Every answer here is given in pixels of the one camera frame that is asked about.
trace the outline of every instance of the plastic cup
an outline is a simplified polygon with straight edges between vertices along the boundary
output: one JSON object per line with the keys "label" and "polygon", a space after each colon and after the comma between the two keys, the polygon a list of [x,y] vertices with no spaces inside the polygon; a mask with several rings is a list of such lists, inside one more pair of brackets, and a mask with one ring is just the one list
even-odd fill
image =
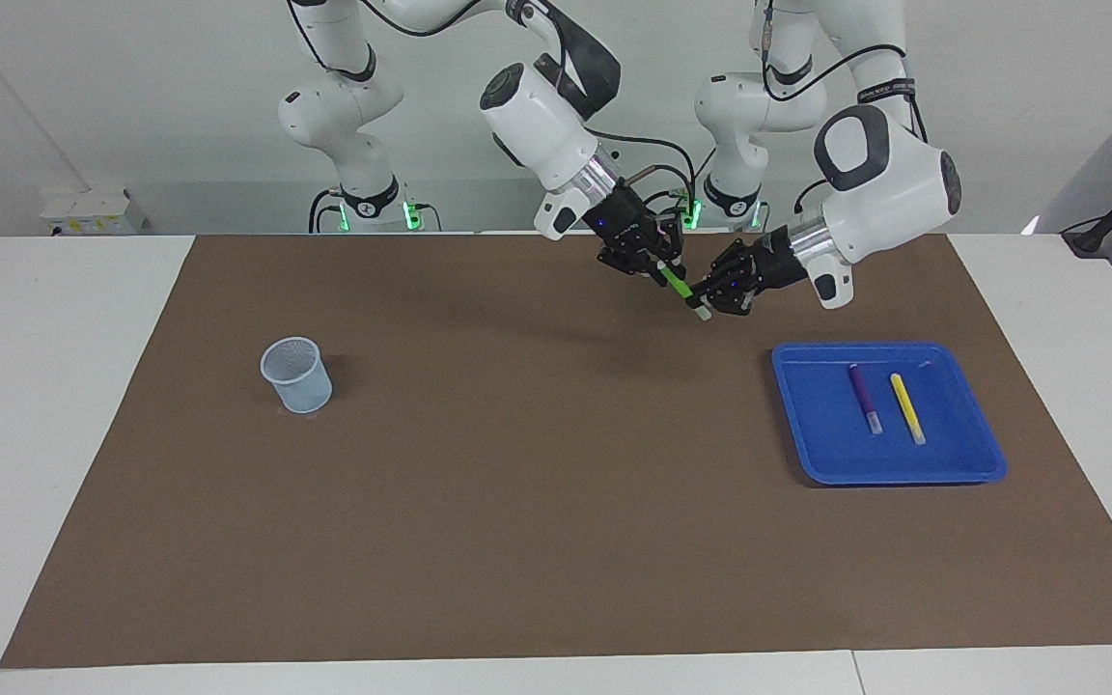
{"label": "plastic cup", "polygon": [[260,357],[260,375],[274,385],[292,414],[314,414],[332,396],[320,347],[306,338],[278,340]]}

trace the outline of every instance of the blue plastic tray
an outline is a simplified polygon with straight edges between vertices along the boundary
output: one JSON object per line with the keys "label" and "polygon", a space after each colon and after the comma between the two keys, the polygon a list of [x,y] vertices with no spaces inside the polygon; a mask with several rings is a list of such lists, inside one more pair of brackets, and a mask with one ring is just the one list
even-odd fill
{"label": "blue plastic tray", "polygon": [[[773,357],[801,465],[824,485],[992,483],[1006,459],[955,358],[932,342],[790,342]],[[870,433],[847,368],[860,365],[882,417]],[[912,440],[891,375],[898,373],[927,444]]]}

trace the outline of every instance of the yellow marker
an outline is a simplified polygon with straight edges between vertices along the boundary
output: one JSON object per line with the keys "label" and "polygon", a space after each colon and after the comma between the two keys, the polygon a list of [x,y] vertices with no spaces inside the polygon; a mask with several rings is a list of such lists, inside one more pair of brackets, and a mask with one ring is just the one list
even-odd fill
{"label": "yellow marker", "polygon": [[895,397],[900,399],[900,409],[903,410],[903,418],[909,421],[909,429],[912,430],[912,439],[917,446],[924,445],[925,433],[921,429],[921,420],[917,419],[917,409],[912,406],[912,399],[909,397],[909,388],[904,386],[904,378],[897,374],[892,374],[891,387],[895,388]]}

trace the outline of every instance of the purple marker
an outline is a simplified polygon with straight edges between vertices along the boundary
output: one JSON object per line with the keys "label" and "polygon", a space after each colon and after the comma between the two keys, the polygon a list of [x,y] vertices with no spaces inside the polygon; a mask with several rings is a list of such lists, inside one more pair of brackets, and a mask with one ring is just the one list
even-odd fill
{"label": "purple marker", "polygon": [[865,375],[861,374],[860,365],[852,365],[847,368],[847,377],[852,379],[852,390],[856,391],[856,400],[861,404],[861,411],[868,420],[868,430],[874,435],[882,435],[882,419],[877,417],[877,408],[874,408],[874,400],[868,397],[868,388],[865,388]]}

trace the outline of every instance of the cup rim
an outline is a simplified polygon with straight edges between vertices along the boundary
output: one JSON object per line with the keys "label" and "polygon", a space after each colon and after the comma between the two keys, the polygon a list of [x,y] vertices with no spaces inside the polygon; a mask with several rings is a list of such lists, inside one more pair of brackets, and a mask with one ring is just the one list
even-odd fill
{"label": "cup rim", "polygon": [[[304,374],[296,376],[295,378],[284,379],[284,381],[275,381],[272,378],[269,378],[268,373],[265,371],[265,360],[268,360],[268,357],[274,353],[274,350],[277,350],[277,348],[280,348],[281,345],[287,342],[308,344],[317,354],[315,354],[315,359],[311,360],[311,366]],[[304,338],[301,335],[291,335],[290,338],[282,338],[277,342],[269,345],[267,350],[265,350],[265,354],[260,356],[260,376],[265,377],[265,381],[272,384],[274,386],[291,386],[292,384],[304,381],[305,378],[308,378],[312,373],[315,373],[315,370],[317,370],[318,366],[320,366],[320,347],[315,344],[312,339]]]}

